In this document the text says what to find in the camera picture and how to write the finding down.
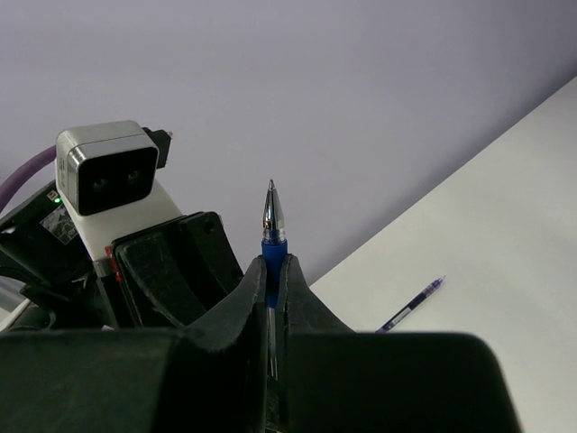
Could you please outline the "dark blue ballpoint pen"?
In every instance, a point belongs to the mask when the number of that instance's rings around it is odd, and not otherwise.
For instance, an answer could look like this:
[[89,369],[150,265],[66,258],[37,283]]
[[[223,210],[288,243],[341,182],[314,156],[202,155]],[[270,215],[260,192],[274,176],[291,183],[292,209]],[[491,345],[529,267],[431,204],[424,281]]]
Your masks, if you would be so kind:
[[279,296],[282,265],[288,254],[285,218],[273,179],[267,188],[262,217],[261,254],[266,264],[266,303],[268,315],[270,375],[278,378],[275,310]]

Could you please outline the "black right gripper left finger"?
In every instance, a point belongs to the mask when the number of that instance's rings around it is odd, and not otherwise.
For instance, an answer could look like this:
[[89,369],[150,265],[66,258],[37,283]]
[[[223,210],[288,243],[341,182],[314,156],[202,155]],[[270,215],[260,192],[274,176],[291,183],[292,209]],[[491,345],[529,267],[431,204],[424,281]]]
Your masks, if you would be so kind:
[[262,432],[265,282],[255,258],[182,329],[2,334],[2,431]]

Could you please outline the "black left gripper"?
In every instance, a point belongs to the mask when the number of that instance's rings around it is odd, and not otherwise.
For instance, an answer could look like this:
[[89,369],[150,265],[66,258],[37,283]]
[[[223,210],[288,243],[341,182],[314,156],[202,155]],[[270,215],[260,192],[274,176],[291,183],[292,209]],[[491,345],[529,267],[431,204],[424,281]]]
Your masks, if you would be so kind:
[[[110,261],[129,327],[186,327],[243,278],[221,217],[196,212],[115,240]],[[52,181],[1,217],[1,276],[24,303],[1,330],[117,328],[93,263]]]

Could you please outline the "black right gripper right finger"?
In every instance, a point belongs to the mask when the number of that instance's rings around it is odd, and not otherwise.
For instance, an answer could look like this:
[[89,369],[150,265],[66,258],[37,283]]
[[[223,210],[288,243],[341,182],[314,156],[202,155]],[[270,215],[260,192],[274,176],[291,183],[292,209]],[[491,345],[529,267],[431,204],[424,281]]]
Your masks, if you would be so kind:
[[498,360],[454,332],[358,333],[285,259],[276,310],[287,432],[518,432]]

